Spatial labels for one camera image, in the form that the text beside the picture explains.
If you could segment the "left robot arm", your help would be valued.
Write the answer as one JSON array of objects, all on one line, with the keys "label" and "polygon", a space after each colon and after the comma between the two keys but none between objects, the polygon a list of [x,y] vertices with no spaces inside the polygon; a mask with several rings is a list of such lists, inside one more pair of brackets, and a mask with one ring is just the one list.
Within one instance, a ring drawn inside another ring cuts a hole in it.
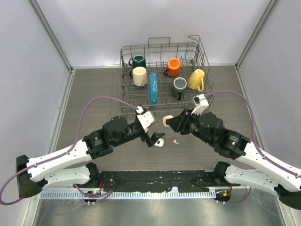
[{"label": "left robot arm", "polygon": [[157,132],[152,136],[148,135],[148,128],[155,121],[150,114],[137,115],[131,124],[126,118],[115,116],[101,129],[91,132],[67,148],[36,158],[18,156],[16,179],[19,198],[29,198],[39,194],[42,188],[58,181],[58,174],[63,168],[108,155],[113,152],[113,148],[134,139],[140,138],[148,147],[154,146],[165,135]]}]

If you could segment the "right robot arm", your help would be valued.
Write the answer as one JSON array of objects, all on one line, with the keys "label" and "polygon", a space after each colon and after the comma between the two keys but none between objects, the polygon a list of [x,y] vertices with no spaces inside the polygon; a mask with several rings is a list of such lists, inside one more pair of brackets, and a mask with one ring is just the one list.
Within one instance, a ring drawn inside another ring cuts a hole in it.
[{"label": "right robot arm", "polygon": [[257,170],[240,169],[219,162],[212,174],[216,185],[229,183],[257,188],[274,195],[283,204],[300,210],[301,170],[265,152],[242,134],[225,128],[223,120],[212,112],[197,115],[190,110],[183,110],[176,117],[165,116],[163,124],[181,135],[192,134],[219,155]]}]

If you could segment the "beige earbud charging case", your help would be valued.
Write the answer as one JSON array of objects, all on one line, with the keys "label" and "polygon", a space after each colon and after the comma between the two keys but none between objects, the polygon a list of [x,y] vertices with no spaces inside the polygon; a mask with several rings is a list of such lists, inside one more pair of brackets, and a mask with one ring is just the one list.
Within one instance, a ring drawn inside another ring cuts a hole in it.
[{"label": "beige earbud charging case", "polygon": [[164,116],[163,119],[162,119],[163,125],[164,125],[165,127],[169,127],[169,125],[167,124],[166,121],[169,120],[169,119],[172,119],[172,118],[173,118],[172,115],[166,115],[166,116]]}]

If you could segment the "white earbud charging case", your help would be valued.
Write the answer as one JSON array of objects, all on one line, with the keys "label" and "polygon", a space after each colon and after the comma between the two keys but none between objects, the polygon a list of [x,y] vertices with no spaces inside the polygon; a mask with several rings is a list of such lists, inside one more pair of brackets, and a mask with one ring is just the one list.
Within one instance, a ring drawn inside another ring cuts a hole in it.
[{"label": "white earbud charging case", "polygon": [[155,144],[156,147],[163,147],[164,146],[164,140],[160,138]]}]

